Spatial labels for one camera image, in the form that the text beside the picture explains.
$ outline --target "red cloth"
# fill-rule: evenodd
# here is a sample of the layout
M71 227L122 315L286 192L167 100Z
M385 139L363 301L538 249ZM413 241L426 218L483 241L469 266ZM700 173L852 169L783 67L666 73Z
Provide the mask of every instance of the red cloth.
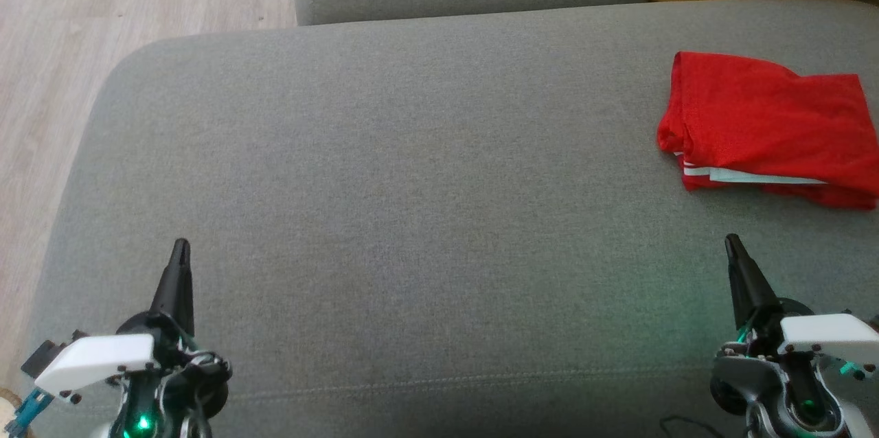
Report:
M879 143L858 76L798 76L766 60L679 52L657 131L678 160L826 185L760 185L831 207L875 209ZM689 190L724 187L684 176Z

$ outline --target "gray sofa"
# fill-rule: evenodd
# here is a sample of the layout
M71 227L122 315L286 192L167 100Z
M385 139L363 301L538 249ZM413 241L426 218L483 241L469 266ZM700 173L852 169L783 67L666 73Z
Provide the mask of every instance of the gray sofa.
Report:
M327 22L487 4L336 1L299 0L299 12ZM112 332L146 309L182 235L198 339L236 368L217 438L628 438L661 436L668 414L738 436L742 420L707 391L735 332L723 236L741 235L779 293L872 316L879 214L687 193L654 143L682 49L858 73L879 121L879 8L844 0L601 5L145 47L94 106L32 344ZM877 422L875 387L831 383ZM94 388L53 406L38 436L84 436L116 397Z

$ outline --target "red towel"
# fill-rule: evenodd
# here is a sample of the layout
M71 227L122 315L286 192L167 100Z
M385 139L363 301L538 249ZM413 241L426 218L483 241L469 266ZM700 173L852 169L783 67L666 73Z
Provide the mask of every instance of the red towel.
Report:
M798 76L766 60L679 52L657 143L682 169L826 182L761 185L770 193L857 209L875 209L879 197L879 143L854 74ZM685 175L684 185L729 184Z

